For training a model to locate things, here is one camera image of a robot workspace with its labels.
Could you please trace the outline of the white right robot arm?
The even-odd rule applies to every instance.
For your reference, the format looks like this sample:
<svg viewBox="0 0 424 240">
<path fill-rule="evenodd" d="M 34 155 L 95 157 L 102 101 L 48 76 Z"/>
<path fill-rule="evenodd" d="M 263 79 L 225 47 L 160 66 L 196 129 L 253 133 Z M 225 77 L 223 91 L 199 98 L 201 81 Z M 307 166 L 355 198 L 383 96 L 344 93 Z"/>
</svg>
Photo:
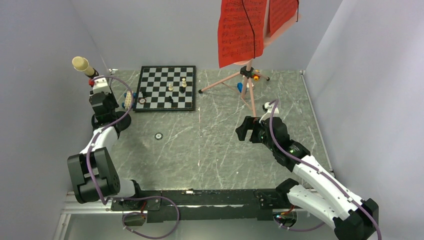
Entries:
<svg viewBox="0 0 424 240">
<path fill-rule="evenodd" d="M 262 120 L 246 116 L 235 129 L 240 141 L 251 130 L 250 142 L 265 145 L 276 161 L 305 180 L 316 193 L 288 178 L 275 189 L 282 208 L 300 207 L 331 227 L 339 240 L 367 240 L 373 234 L 382 239 L 378 225 L 379 206 L 371 198 L 362 199 L 329 174 L 301 143 L 291 139 L 279 117 Z"/>
</svg>

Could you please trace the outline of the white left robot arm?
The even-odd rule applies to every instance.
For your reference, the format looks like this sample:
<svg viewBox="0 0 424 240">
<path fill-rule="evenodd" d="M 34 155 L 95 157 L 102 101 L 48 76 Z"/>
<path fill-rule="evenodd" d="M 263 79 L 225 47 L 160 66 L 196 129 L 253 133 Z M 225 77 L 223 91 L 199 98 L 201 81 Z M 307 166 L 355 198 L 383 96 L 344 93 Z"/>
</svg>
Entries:
<svg viewBox="0 0 424 240">
<path fill-rule="evenodd" d="M 75 198 L 80 204 L 124 198 L 129 209 L 137 210 L 144 196 L 137 192 L 134 180 L 119 177 L 109 153 L 120 133 L 130 126 L 131 116 L 116 110 L 118 103 L 112 93 L 92 93 L 89 103 L 94 111 L 93 136 L 80 153 L 67 159 Z"/>
</svg>

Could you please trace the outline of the black microphone stand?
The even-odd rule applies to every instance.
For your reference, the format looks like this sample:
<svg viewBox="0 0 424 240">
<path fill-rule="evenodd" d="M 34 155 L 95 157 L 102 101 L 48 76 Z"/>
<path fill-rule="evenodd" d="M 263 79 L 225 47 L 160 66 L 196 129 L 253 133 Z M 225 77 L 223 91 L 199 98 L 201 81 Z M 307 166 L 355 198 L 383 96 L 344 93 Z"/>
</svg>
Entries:
<svg viewBox="0 0 424 240">
<path fill-rule="evenodd" d="M 125 111 L 117 111 L 117 118 L 119 119 L 120 117 L 122 117 L 126 112 Z M 130 114 L 127 114 L 122 120 L 120 120 L 118 123 L 115 124 L 115 127 L 117 128 L 117 132 L 121 132 L 124 131 L 125 129 L 127 129 L 130 125 L 131 125 L 132 119 Z M 106 126 L 108 123 L 100 123 L 99 121 L 96 120 L 95 115 L 93 114 L 91 117 L 91 126 L 93 128 L 93 130 L 99 128 L 99 127 L 103 127 Z"/>
</svg>

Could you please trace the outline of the gold microphone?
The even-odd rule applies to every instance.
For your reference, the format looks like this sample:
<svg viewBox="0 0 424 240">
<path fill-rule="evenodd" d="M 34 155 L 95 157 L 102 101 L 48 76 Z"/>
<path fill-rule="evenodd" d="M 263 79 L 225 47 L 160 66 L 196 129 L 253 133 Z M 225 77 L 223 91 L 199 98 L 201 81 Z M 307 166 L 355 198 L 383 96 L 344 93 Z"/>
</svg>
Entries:
<svg viewBox="0 0 424 240">
<path fill-rule="evenodd" d="M 73 68 L 78 71 L 83 73 L 85 76 L 87 76 L 90 79 L 93 79 L 95 77 L 99 76 L 99 73 L 97 70 L 95 70 L 89 63 L 89 61 L 82 56 L 75 56 L 72 61 L 72 66 Z"/>
</svg>

